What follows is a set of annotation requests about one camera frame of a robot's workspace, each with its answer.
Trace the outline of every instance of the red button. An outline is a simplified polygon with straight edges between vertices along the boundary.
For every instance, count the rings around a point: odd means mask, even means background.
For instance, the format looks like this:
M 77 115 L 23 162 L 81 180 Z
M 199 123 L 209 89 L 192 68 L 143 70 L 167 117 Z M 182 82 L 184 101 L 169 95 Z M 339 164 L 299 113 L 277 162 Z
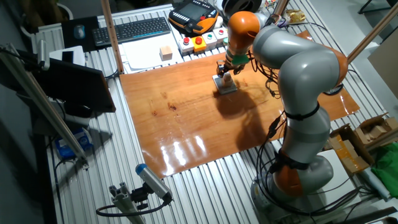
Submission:
M 188 37 L 184 38 L 184 44 L 185 45 L 189 44 L 189 38 Z
M 197 38 L 195 39 L 195 43 L 196 43 L 196 44 L 201 44 L 201 37 L 197 37 Z

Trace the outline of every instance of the black keyboard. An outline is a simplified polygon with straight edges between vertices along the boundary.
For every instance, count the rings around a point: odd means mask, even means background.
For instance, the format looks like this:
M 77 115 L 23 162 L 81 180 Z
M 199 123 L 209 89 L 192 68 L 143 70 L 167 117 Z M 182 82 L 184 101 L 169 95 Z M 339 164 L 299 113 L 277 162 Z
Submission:
M 169 25 L 167 25 L 167 21 L 164 17 L 116 25 L 114 29 L 119 43 L 142 40 L 170 33 Z M 97 47 L 111 45 L 106 27 L 93 29 L 93 36 Z

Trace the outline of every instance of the monitor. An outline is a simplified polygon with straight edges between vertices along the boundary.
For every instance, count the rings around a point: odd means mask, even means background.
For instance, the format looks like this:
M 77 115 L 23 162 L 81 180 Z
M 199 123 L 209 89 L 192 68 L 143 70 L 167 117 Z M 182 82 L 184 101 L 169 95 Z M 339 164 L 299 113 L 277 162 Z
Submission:
M 21 57 L 37 62 L 37 55 L 18 50 Z M 102 71 L 50 59 L 47 71 L 32 72 L 33 76 L 51 97 L 65 101 L 72 106 L 84 106 L 97 112 L 115 112 L 116 108 Z M 14 91 L 23 88 L 0 60 L 0 84 Z

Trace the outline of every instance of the metal grid table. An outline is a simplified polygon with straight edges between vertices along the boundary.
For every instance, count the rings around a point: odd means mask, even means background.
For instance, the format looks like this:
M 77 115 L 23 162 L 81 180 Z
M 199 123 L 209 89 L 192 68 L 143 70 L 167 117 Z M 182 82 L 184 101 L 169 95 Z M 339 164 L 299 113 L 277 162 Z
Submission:
M 307 16 L 308 22 L 325 26 L 308 0 L 291 1 L 288 8 L 301 9 Z M 122 24 L 153 17 L 167 18 L 172 9 L 171 5 L 166 5 L 122 12 L 114 14 L 113 19 L 115 24 Z M 100 27 L 106 26 L 103 16 L 99 16 L 98 21 Z M 333 38 L 319 27 L 302 25 L 289 28 L 288 32 L 296 34 L 305 29 L 311 33 L 315 42 L 339 49 Z M 174 28 L 172 33 L 176 41 L 182 38 Z M 32 36 L 34 52 L 36 43 L 40 39 L 47 41 L 50 51 L 64 48 L 60 24 L 39 28 L 39 33 Z M 183 60 L 189 61 L 225 53 L 225 50 L 222 47 L 197 56 L 188 55 L 183 57 Z M 116 70 L 116 61 L 111 48 L 85 55 L 87 66 L 102 70 L 104 76 L 111 75 Z M 343 83 L 361 109 L 355 114 L 332 121 L 332 129 L 337 129 L 346 123 L 357 127 L 365 119 L 385 112 L 359 75 L 349 72 Z M 54 173 L 53 167 L 60 160 L 53 147 L 47 150 L 58 223 L 129 223 L 127 218 L 105 218 L 95 213 L 98 207 L 112 204 L 108 191 L 110 185 L 125 182 L 130 189 L 142 185 L 142 180 L 135 174 L 134 169 L 137 164 L 143 163 L 144 159 L 121 82 L 119 78 L 112 78 L 108 81 L 108 85 L 117 110 L 115 113 L 98 115 L 90 121 L 89 131 L 95 145 L 87 152 L 90 168 L 83 170 L 67 162 L 60 165 Z M 270 152 L 280 147 L 281 140 L 267 145 Z M 158 212 L 144 215 L 146 222 L 269 223 L 263 214 L 257 212 L 250 197 L 250 185 L 256 175 L 254 167 L 256 156 L 257 149 L 252 148 L 164 178 L 165 184 L 173 192 L 175 201 L 171 206 Z M 268 161 L 272 157 L 273 153 L 268 153 L 262 159 Z M 156 196 L 149 197 L 150 208 L 158 207 L 160 203 Z M 282 223 L 299 221 L 299 217 L 292 216 L 285 218 Z

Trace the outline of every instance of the wooden board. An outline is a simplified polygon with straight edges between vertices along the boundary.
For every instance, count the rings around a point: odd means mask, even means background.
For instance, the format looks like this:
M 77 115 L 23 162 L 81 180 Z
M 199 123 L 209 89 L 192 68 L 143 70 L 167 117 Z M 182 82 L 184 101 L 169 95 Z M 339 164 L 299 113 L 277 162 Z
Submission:
M 120 76 L 145 162 L 159 177 L 260 145 L 283 111 L 250 64 L 233 76 L 239 90 L 219 95 L 211 77 L 224 59 L 218 54 Z M 331 120 L 359 109 L 345 90 L 318 100 Z

